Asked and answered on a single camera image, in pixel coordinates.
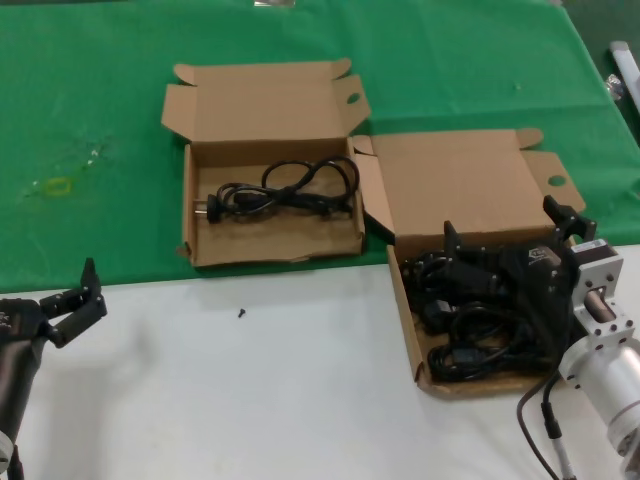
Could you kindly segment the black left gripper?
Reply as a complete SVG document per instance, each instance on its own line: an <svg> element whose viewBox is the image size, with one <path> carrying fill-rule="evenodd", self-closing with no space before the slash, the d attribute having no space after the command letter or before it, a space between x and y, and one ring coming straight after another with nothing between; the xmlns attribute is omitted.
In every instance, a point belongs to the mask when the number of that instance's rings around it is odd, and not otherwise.
<svg viewBox="0 0 640 480"><path fill-rule="evenodd" d="M93 258L87 258L80 285L41 301L1 301L1 432L18 433L47 338L63 348L107 315Z"/></svg>

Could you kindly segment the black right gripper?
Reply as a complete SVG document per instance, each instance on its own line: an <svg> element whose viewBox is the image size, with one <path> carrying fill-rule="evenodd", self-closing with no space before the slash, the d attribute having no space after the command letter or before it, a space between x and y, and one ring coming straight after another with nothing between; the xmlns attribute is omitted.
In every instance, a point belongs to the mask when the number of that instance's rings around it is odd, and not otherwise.
<svg viewBox="0 0 640 480"><path fill-rule="evenodd" d="M589 242L597 224L551 195L543 210L554 223L552 239L502 246L499 254L485 247L465 247L450 221L444 222L444 282L449 300L497 299L506 296L505 275L517 307L531 323L551 356L559 364L572 344L576 328L572 295L577 270L570 260L572 236Z"/></svg>

